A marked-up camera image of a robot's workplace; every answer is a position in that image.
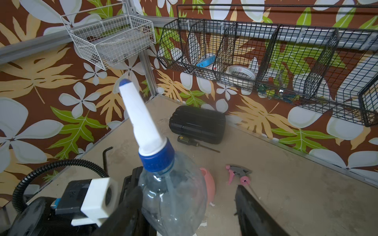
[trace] blue bottle cap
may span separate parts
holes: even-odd
[[[152,156],[142,156],[143,167],[149,172],[159,172],[167,168],[175,157],[175,150],[173,149],[169,139],[162,150]]]

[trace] screwdriver shaft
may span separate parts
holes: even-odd
[[[202,146],[201,144],[198,144],[198,146],[209,149],[209,150],[217,152],[217,153],[220,153],[220,151],[218,151],[218,150],[215,150],[215,149],[212,149],[212,148],[209,148],[209,147],[206,147],[206,146]]]

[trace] blue nozzle tip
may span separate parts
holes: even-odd
[[[131,83],[131,81],[128,80],[128,79],[123,79],[123,80],[121,80],[121,81],[119,82],[119,85],[122,86],[122,85],[125,85],[125,84],[127,84],[127,83]]]

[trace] blue tape roll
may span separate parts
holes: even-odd
[[[211,57],[203,59],[200,63],[198,63],[196,66],[198,67],[206,67],[209,66],[210,64],[213,64],[215,61],[215,55],[212,55]]]

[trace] pink object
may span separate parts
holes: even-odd
[[[226,169],[228,170],[228,173],[230,173],[230,177],[228,178],[228,185],[230,185],[232,182],[232,179],[235,176],[235,173],[233,172],[233,170],[230,169],[230,165],[227,165]]]
[[[236,165],[226,165],[226,170],[228,170],[228,173],[230,174],[228,185],[231,184],[232,179],[235,175],[240,177],[240,183],[242,185],[246,186],[251,183],[250,179],[247,176],[251,172],[250,170]]]
[[[251,183],[251,181],[249,180],[249,178],[247,176],[243,176],[240,178],[240,183],[244,186],[246,185],[249,185]]]
[[[210,174],[210,172],[207,169],[200,168],[200,170],[201,170],[202,175],[205,178],[205,182],[206,182],[206,188],[207,188],[207,191],[208,191],[208,203],[207,203],[207,205],[208,205],[210,202],[214,201],[215,182],[214,182],[212,175]]]

